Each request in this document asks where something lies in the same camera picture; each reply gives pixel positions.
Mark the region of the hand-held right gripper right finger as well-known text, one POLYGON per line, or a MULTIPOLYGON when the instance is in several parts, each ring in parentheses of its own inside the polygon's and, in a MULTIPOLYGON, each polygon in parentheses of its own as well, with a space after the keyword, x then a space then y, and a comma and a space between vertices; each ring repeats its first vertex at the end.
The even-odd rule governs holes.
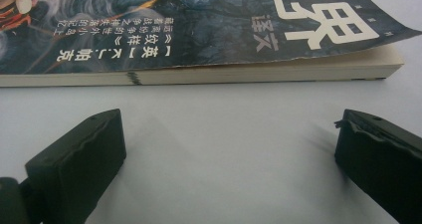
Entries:
POLYGON ((422 224, 422 137, 379 116, 346 110, 335 162, 399 224, 422 224))

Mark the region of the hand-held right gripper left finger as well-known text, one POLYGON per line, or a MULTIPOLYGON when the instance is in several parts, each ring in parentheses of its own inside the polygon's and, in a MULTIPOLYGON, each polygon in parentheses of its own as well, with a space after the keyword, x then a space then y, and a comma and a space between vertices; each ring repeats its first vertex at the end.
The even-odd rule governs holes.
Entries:
POLYGON ((26 164, 31 224, 85 224, 126 158, 120 110, 94 114, 26 164))

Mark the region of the dark illustrated paperback book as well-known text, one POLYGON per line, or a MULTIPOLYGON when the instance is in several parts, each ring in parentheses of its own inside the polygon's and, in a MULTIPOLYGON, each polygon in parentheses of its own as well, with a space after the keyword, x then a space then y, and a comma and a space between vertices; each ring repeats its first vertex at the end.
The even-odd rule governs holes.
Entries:
POLYGON ((383 80, 371 0, 0 0, 0 88, 383 80))

